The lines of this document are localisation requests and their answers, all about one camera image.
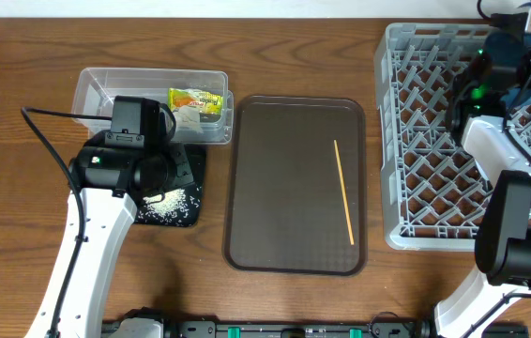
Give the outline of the yellow green snack wrapper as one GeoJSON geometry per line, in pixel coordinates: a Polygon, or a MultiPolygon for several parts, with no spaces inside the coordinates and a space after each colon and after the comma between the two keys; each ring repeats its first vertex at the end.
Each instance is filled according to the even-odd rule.
{"type": "Polygon", "coordinates": [[[223,96],[219,96],[200,89],[170,88],[168,91],[168,106],[171,111],[182,107],[190,107],[200,114],[220,115],[223,106],[223,96]]]}

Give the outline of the wooden chopstick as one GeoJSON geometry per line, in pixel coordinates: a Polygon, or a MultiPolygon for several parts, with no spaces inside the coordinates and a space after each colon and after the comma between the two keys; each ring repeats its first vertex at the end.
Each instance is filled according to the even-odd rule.
{"type": "Polygon", "coordinates": [[[344,174],[343,174],[342,164],[341,164],[341,155],[340,155],[338,141],[336,139],[333,140],[333,146],[334,146],[335,158],[336,158],[336,163],[337,163],[339,182],[341,185],[341,197],[342,197],[349,243],[351,246],[355,246],[353,226],[352,226],[352,221],[351,221],[351,216],[350,216],[349,204],[348,204],[347,193],[346,193],[346,186],[345,186],[345,181],[344,181],[344,174]]]}

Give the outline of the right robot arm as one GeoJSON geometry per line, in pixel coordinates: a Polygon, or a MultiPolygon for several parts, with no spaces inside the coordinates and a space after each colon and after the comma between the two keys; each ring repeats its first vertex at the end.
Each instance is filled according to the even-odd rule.
{"type": "Polygon", "coordinates": [[[531,28],[491,33],[453,81],[451,136],[478,163],[493,193],[475,239],[476,264],[433,311],[437,337],[479,337],[507,308],[531,299],[531,150],[508,123],[531,101],[531,28]]]}

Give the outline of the white rice pile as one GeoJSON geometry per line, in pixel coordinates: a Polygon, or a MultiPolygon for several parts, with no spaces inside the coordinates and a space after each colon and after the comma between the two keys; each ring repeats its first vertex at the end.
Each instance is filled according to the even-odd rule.
{"type": "Polygon", "coordinates": [[[188,186],[163,195],[146,197],[139,207],[136,223],[192,227],[198,220],[202,205],[203,189],[188,186]]]}

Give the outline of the white tissue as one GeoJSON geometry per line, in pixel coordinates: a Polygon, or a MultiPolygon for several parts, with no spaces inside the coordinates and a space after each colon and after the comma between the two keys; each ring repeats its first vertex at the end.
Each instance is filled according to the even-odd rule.
{"type": "Polygon", "coordinates": [[[176,132],[192,132],[195,134],[202,134],[204,132],[198,109],[182,106],[175,108],[173,114],[176,122],[176,132]]]}

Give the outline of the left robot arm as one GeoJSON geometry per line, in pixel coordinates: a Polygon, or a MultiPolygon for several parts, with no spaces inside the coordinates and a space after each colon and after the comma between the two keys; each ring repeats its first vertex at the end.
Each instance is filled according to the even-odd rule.
{"type": "Polygon", "coordinates": [[[174,143],[168,133],[101,131],[69,163],[63,240],[30,337],[98,337],[124,238],[137,220],[165,225],[147,211],[169,192],[194,192],[205,174],[205,149],[174,143]]]}

